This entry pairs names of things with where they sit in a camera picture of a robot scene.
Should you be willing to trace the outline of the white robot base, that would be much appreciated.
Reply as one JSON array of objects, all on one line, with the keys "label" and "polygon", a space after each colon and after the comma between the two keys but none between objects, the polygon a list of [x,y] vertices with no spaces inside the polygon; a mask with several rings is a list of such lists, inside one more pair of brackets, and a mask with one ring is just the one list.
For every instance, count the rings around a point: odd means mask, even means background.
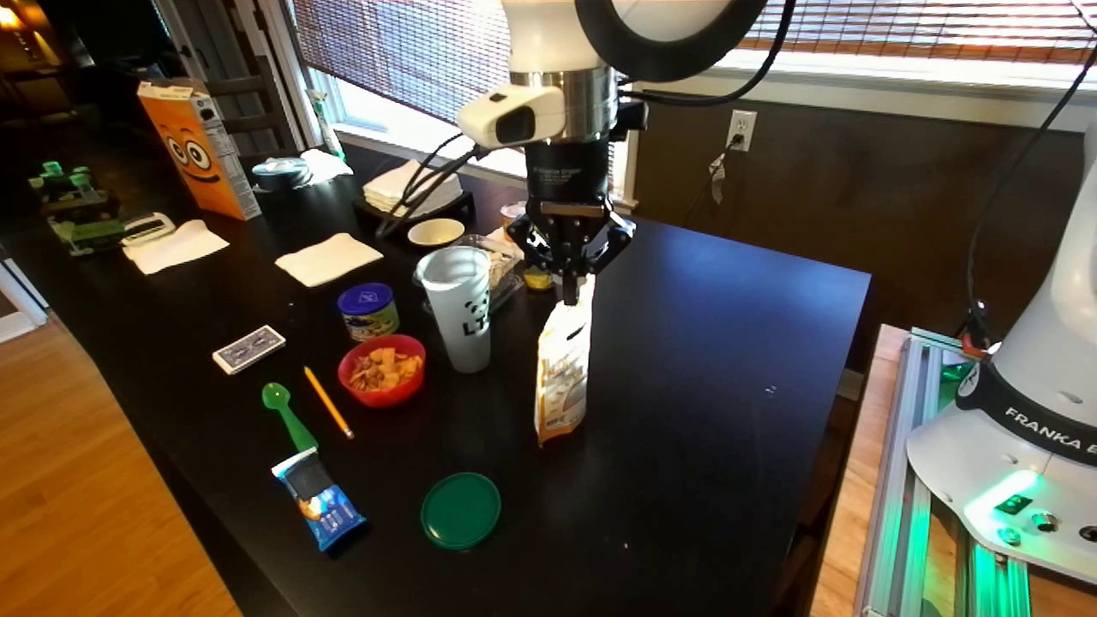
[{"label": "white robot base", "polygon": [[1093,138],[1085,138],[1085,183],[1046,281],[904,451],[981,546],[1097,581]]}]

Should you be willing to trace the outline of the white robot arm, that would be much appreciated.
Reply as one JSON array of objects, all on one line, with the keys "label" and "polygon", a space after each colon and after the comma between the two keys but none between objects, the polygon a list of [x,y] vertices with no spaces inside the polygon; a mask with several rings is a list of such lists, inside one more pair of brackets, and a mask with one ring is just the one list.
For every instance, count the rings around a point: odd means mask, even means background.
[{"label": "white robot arm", "polygon": [[524,216],[510,240],[567,306],[607,268],[634,223],[612,207],[612,140],[643,105],[619,105],[613,75],[676,81],[746,40],[764,0],[502,0],[510,81],[489,103],[489,140],[522,147]]}]

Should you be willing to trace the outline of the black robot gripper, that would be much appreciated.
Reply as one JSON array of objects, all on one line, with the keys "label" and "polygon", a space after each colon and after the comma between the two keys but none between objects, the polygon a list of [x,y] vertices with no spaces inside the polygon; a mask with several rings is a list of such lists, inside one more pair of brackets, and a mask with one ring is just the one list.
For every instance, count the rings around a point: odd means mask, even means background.
[{"label": "black robot gripper", "polygon": [[603,145],[532,145],[527,197],[507,227],[524,256],[557,274],[559,301],[592,306],[596,272],[637,232],[612,207],[612,150]]}]

